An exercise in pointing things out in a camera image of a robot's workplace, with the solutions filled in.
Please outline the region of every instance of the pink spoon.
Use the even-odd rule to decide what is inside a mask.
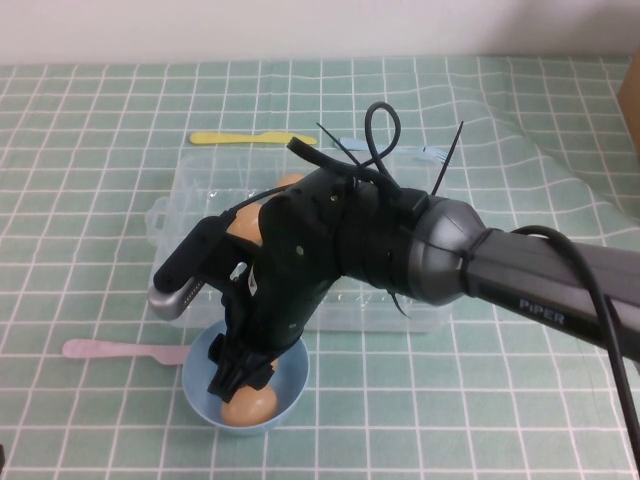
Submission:
[[[138,345],[74,338],[62,346],[66,358],[153,357],[162,365],[182,365],[189,345]]]

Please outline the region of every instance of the blue bowl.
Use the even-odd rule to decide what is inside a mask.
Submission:
[[[191,407],[209,423],[234,435],[263,434],[282,424],[293,411],[309,380],[309,353],[302,341],[287,350],[278,360],[278,368],[269,381],[276,392],[278,410],[268,422],[251,427],[232,427],[222,421],[222,400],[207,392],[218,368],[208,358],[209,346],[219,333],[226,331],[224,322],[204,330],[191,344],[182,369],[182,386]]]

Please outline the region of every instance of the cardboard box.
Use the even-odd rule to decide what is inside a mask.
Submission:
[[[620,87],[618,103],[636,146],[636,153],[640,155],[640,48]]]

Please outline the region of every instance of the egg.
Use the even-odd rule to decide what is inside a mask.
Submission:
[[[258,215],[260,214],[260,204],[250,203],[240,209],[236,214],[236,219],[227,230],[231,235],[250,240],[253,243],[262,243],[260,227],[258,226]]]
[[[298,183],[300,180],[304,178],[304,175],[300,175],[299,173],[292,173],[291,175],[287,175],[280,179],[280,181],[276,184],[276,187],[284,187],[285,185],[293,185],[294,183]]]
[[[251,427],[271,420],[278,409],[276,392],[269,385],[238,389],[229,403],[222,402],[222,421],[233,427]]]

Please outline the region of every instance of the green checkered tablecloth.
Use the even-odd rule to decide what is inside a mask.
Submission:
[[[217,433],[179,369],[71,361],[74,337],[190,342],[147,311],[144,214],[193,130],[447,147],[487,225],[640,249],[640,164],[615,92],[627,58],[389,58],[0,67],[0,442],[7,480],[630,479],[606,355],[480,301],[436,334],[305,333],[309,386],[264,437]],[[389,138],[384,116],[375,134]],[[403,170],[400,183],[420,175]],[[629,370],[634,390],[640,378]]]

